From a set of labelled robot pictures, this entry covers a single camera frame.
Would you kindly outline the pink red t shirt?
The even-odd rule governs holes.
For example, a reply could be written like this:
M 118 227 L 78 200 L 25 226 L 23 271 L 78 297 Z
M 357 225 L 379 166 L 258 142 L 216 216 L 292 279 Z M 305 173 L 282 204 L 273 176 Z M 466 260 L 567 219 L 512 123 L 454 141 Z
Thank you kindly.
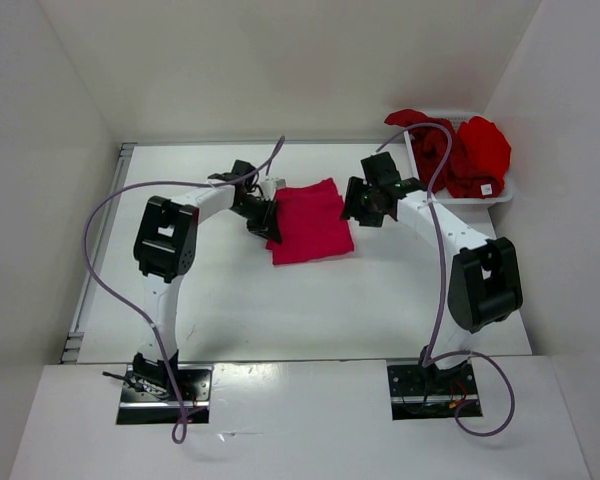
M 269 240 L 274 266 L 346 255 L 355 245 L 349 224 L 341 219 L 343 199 L 332 178 L 306 187 L 278 190 L 277 220 L 281 243 Z

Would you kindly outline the dark red t shirt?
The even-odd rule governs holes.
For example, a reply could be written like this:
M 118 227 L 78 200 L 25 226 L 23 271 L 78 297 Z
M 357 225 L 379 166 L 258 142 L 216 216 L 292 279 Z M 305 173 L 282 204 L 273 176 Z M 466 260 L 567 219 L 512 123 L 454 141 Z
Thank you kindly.
M 433 192 L 436 193 L 442 189 L 447 189 L 453 195 L 460 192 L 458 189 L 459 177 L 455 168 L 462 166 L 467 156 L 464 144 L 450 121 L 431 117 L 417 110 L 403 109 L 390 113 L 385 118 L 384 123 L 399 127 L 434 123 L 448 130 L 451 135 L 452 148 L 445 166 L 434 182 Z M 447 149 L 446 134 L 435 127 L 418 127 L 411 130 L 410 135 L 414 137 L 411 145 L 420 179 L 428 184 Z

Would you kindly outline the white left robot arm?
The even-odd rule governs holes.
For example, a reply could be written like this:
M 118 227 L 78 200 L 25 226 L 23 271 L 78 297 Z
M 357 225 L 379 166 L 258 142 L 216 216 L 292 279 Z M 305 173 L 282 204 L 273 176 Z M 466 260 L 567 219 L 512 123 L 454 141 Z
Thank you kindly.
M 132 378 L 156 399 L 172 397 L 179 387 L 176 317 L 179 292 L 196 254 L 201 224 L 223 211 L 246 220 L 247 230 L 265 240 L 282 241 L 275 194 L 282 179 L 260 179 L 242 160 L 211 183 L 171 198 L 153 196 L 145 206 L 133 248 L 144 280 L 142 311 L 151 333 L 132 362 Z

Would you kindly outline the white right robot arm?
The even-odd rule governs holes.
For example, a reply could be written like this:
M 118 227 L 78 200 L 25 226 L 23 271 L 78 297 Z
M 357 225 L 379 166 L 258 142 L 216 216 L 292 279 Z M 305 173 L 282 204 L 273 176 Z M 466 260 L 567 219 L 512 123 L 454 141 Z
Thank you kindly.
M 390 217 L 438 251 L 439 306 L 418 380 L 426 391 L 442 392 L 480 332 L 521 308 L 516 249 L 505 237 L 492 239 L 470 227 L 419 180 L 403 179 L 389 153 L 369 156 L 361 166 L 364 176 L 348 181 L 341 218 L 379 228 Z

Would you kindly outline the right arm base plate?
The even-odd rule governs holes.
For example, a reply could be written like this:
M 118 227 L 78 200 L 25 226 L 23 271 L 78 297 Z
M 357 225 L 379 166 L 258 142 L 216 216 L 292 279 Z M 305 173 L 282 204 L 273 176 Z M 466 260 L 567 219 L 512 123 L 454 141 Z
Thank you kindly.
M 415 360 L 386 365 L 394 421 L 481 417 L 472 365 L 463 362 L 450 372 L 423 369 Z

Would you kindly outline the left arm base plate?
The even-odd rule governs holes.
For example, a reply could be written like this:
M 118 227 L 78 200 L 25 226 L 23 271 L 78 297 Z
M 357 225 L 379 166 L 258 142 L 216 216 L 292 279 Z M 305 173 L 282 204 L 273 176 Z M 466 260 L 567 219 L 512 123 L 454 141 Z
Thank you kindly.
M 213 367 L 211 365 L 180 364 L 176 378 L 189 424 L 206 424 L 209 421 Z M 125 375 L 114 374 L 122 381 L 117 425 L 174 424 L 179 418 L 176 395 L 162 387 L 153 387 L 136 378 L 132 366 Z

